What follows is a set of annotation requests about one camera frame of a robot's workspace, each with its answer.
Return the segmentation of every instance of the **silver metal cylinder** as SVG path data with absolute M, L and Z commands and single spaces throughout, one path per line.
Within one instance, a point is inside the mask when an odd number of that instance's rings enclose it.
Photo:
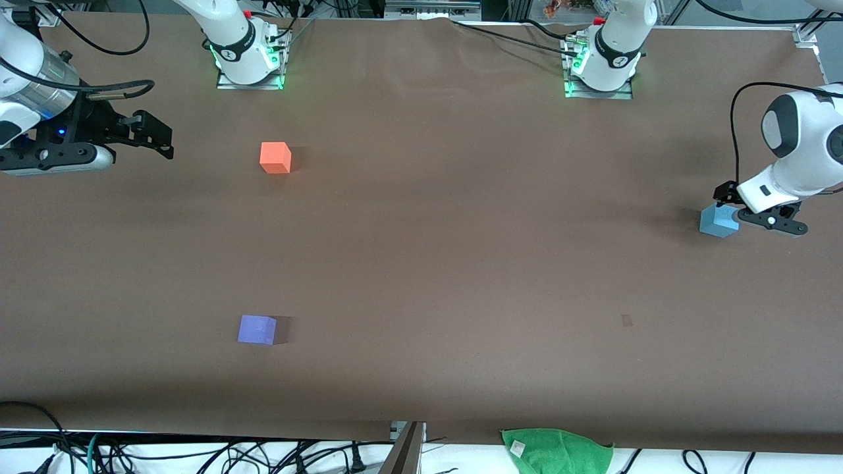
M 62 61 L 55 51 L 44 45 L 44 63 L 36 74 L 39 78 L 55 83 L 79 85 L 79 75 L 70 64 Z M 38 112 L 45 120 L 61 114 L 76 99 L 77 92 L 54 89 L 30 82 L 28 86 L 9 99 Z

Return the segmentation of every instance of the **teal cable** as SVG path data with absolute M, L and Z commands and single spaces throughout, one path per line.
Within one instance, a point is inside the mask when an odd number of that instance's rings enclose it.
M 99 433 L 92 436 L 91 442 L 88 443 L 88 474 L 94 474 L 94 446 L 97 443 L 97 438 L 99 438 Z

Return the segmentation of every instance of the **white floor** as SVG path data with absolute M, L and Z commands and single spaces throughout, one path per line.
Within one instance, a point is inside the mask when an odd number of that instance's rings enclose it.
M 324 448 L 342 446 L 348 442 L 319 443 L 308 452 Z M 153 444 L 132 446 L 127 452 L 141 456 L 183 455 L 221 449 L 224 444 Z M 248 449 L 252 444 L 243 444 L 241 449 Z M 295 446 L 294 443 L 266 444 L 266 452 L 271 461 L 280 460 Z M 367 465 L 383 462 L 389 452 L 388 445 L 363 446 L 360 448 L 362 460 Z M 425 444 L 421 457 L 422 474 L 438 474 L 457 468 L 455 474 L 517 474 L 518 470 L 509 458 L 503 445 L 469 444 Z M 633 450 L 617 449 L 612 458 L 608 474 L 617 474 L 626 465 Z M 20 448 L 0 450 L 0 474 L 19 474 L 34 471 L 44 459 L 52 453 L 50 448 Z M 744 463 L 749 453 L 730 451 L 701 451 L 711 474 L 742 474 Z M 170 461 L 135 461 L 135 474 L 191 474 L 210 457 L 209 455 Z M 207 470 L 208 474 L 218 474 L 223 470 L 226 456 L 220 456 Z M 342 454 L 335 454 L 308 468 L 309 474 L 336 472 L 344 466 Z M 82 463 L 77 462 L 76 472 L 87 471 Z M 231 474 L 261 474 L 250 464 L 235 465 Z M 283 474 L 292 474 L 294 469 L 287 468 Z M 750 474 L 835 474 L 843 472 L 843 455 L 792 455 L 759 453 L 749 469 Z M 69 474 L 70 465 L 66 455 L 59 455 L 53 461 L 50 474 Z M 682 461 L 681 451 L 644 450 L 638 456 L 630 474 L 674 474 L 690 471 Z

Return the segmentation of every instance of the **orange cube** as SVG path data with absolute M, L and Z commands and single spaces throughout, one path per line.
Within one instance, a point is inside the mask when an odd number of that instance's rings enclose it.
M 293 154 L 284 142 L 263 142 L 260 144 L 260 166 L 270 175 L 290 172 Z

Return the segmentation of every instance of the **white tag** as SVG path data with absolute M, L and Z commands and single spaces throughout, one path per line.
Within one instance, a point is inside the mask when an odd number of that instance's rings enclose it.
M 521 459 L 521 455 L 524 454 L 524 448 L 526 447 L 527 445 L 521 441 L 514 440 L 513 447 L 509 448 L 509 452 L 513 453 L 515 457 Z

